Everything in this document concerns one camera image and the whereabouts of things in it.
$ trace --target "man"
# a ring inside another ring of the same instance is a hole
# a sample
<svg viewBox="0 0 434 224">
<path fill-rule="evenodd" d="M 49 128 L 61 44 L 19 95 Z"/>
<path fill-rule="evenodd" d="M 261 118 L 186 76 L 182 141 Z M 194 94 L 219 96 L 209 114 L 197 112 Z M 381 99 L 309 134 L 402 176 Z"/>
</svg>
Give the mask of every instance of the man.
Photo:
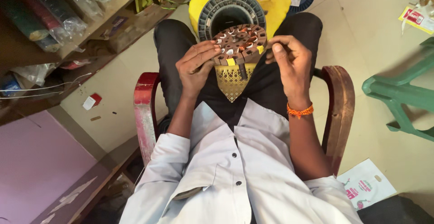
<svg viewBox="0 0 434 224">
<path fill-rule="evenodd" d="M 322 27 L 310 13 L 286 18 L 230 103 L 210 61 L 220 47 L 162 21 L 154 39 L 171 123 L 121 224 L 361 223 L 332 176 L 312 114 L 287 114 L 287 103 L 296 111 L 312 105 Z"/>
</svg>

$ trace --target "beige floor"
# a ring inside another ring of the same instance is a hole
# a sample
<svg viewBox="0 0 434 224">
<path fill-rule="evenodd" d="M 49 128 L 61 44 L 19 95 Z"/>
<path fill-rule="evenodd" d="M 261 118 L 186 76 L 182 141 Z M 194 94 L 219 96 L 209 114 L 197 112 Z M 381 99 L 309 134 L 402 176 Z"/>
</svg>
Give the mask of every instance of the beige floor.
<svg viewBox="0 0 434 224">
<path fill-rule="evenodd" d="M 393 117 L 387 107 L 366 97 L 361 90 L 368 77 L 397 66 L 430 37 L 413 27 L 406 27 L 401 35 L 398 17 L 408 3 L 409 0 L 315 0 L 308 11 L 320 17 L 324 24 L 316 66 L 343 66 L 355 87 L 355 115 L 340 173 L 370 158 L 398 193 L 409 193 L 408 196 L 434 214 L 434 204 L 429 201 L 434 196 L 434 142 L 390 132 L 385 124 Z M 188 23 L 187 8 L 179 8 L 171 18 Z M 142 72 L 158 71 L 152 35 L 149 32 L 138 40 L 61 104 L 107 152 L 136 134 L 132 107 L 134 85 Z M 422 79 L 419 84 L 433 83 Z M 82 103 L 93 92 L 102 96 L 101 105 L 85 111 Z M 327 86 L 314 78 L 310 94 L 318 135 L 322 138 L 328 110 Z M 157 117 L 165 115 L 167 109 L 160 91 L 156 105 Z M 90 121 L 95 116 L 101 119 Z M 417 125 L 430 128 L 434 126 L 430 122 L 419 121 Z"/>
</svg>

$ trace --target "shirt pocket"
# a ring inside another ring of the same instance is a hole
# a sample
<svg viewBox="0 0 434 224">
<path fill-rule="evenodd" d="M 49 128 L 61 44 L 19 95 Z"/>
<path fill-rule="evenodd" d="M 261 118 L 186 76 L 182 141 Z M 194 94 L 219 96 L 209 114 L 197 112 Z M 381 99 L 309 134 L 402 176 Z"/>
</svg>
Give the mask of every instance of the shirt pocket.
<svg viewBox="0 0 434 224">
<path fill-rule="evenodd" d="M 188 169 L 185 175 L 181 178 L 175 191 L 170 196 L 166 208 L 161 216 L 164 216 L 170 209 L 171 205 L 184 204 L 182 201 L 190 196 L 197 194 L 199 191 L 205 191 L 214 183 L 216 164 L 205 165 Z"/>
</svg>

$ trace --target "green chair leg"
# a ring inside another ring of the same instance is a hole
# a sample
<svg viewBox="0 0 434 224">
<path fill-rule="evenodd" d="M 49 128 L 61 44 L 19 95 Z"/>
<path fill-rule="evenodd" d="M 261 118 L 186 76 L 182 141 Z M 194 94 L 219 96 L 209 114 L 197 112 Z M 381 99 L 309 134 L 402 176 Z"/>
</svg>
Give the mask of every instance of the green chair leg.
<svg viewBox="0 0 434 224">
<path fill-rule="evenodd" d="M 389 130 L 403 131 L 434 142 L 434 127 L 424 131 L 415 129 L 401 106 L 407 104 L 434 112 L 434 91 L 410 85 L 414 78 L 434 67 L 434 37 L 420 45 L 431 50 L 423 60 L 397 77 L 374 75 L 363 83 L 362 89 L 367 96 L 384 102 L 392 112 L 396 121 L 387 124 Z"/>
</svg>

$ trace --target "chair armrest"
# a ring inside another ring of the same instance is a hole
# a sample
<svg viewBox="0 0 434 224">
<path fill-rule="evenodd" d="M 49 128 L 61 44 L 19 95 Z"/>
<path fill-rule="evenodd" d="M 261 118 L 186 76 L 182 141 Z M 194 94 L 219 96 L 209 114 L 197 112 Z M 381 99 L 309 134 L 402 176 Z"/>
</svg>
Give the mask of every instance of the chair armrest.
<svg viewBox="0 0 434 224">
<path fill-rule="evenodd" d="M 329 104 L 322 148 L 338 175 L 354 115 L 354 86 L 348 72 L 341 66 L 323 66 L 321 76 L 328 86 Z"/>
<path fill-rule="evenodd" d="M 157 120 L 155 118 L 155 92 L 158 83 L 160 83 L 158 72 L 144 72 L 134 89 L 137 136 L 145 167 L 151 160 L 151 154 L 158 139 Z"/>
</svg>

